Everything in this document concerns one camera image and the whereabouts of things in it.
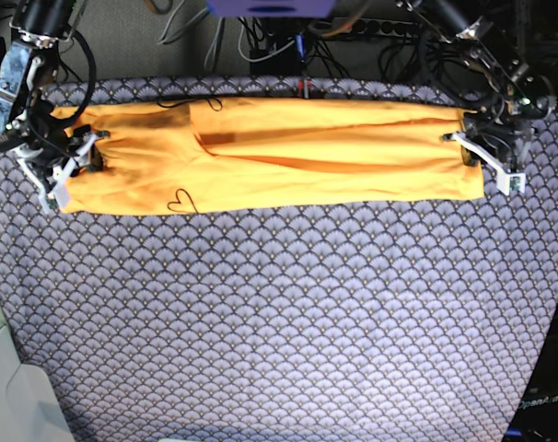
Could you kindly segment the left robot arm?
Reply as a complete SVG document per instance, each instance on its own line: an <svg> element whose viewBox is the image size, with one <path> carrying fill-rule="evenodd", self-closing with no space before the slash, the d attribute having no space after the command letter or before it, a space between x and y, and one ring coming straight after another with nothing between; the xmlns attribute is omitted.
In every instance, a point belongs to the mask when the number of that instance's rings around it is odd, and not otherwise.
<svg viewBox="0 0 558 442"><path fill-rule="evenodd" d="M463 136L480 146L506 172L520 172L534 134L532 124L550 116L557 98L550 81L539 74L513 42L475 1L399 1L426 25L418 57L427 78L462 109ZM459 59L483 75L490 91L465 99L436 78L428 66L428 43L455 44Z"/></svg>

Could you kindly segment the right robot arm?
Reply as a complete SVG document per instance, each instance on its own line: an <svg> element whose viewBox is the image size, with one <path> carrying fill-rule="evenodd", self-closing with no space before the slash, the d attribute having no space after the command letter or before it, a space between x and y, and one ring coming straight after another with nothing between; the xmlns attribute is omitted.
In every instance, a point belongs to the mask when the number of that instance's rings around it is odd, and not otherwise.
<svg viewBox="0 0 558 442"><path fill-rule="evenodd" d="M9 23L17 38L0 61L0 153L14 153L24 173L46 192L55 181L55 168L87 165L82 147L91 129L67 133L90 104L97 80L94 55L77 30L86 7L85 1L18 2ZM88 82L74 113L58 118L42 90L57 79L59 44L69 41L76 41L87 59Z"/></svg>

